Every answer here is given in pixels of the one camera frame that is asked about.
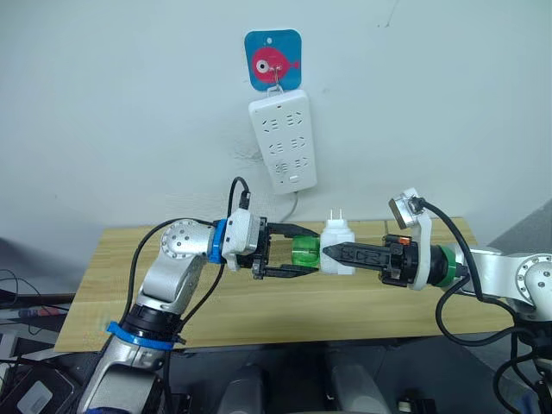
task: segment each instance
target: white power adapter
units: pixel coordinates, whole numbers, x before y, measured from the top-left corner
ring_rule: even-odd
[[[249,104],[249,115],[276,194],[317,184],[309,98],[295,90]]]
[[[323,249],[328,246],[344,242],[354,242],[353,230],[348,227],[347,220],[343,219],[341,210],[339,210],[338,219],[334,219],[333,210],[331,210],[329,220],[326,220],[326,227],[320,235],[320,270],[322,272],[354,274],[354,267],[344,266],[323,252]]]

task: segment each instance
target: green bottle cap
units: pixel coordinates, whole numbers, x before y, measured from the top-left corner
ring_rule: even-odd
[[[311,235],[293,237],[292,263],[299,266],[317,267],[320,262],[320,239]]]

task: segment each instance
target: white cable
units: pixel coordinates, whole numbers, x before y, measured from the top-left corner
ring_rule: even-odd
[[[297,209],[297,203],[299,202],[299,191],[294,191],[293,194],[295,195],[295,200],[293,200],[292,209],[285,216],[281,218],[281,220],[279,221],[280,223],[283,223],[288,218],[290,218],[290,216],[292,216],[292,214],[295,212],[295,209]]]

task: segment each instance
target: white wall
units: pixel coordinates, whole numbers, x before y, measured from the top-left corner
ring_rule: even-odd
[[[102,228],[217,218],[236,174],[284,214],[248,120],[256,28],[303,37],[319,185],[294,219],[390,217],[414,185],[489,242],[552,196],[550,1],[402,0],[386,27],[393,4],[1,2],[2,266],[75,289]]]

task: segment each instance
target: white power strip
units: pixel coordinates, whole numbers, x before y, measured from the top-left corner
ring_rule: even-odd
[[[249,104],[249,115],[276,194],[317,184],[309,98],[301,90]]]

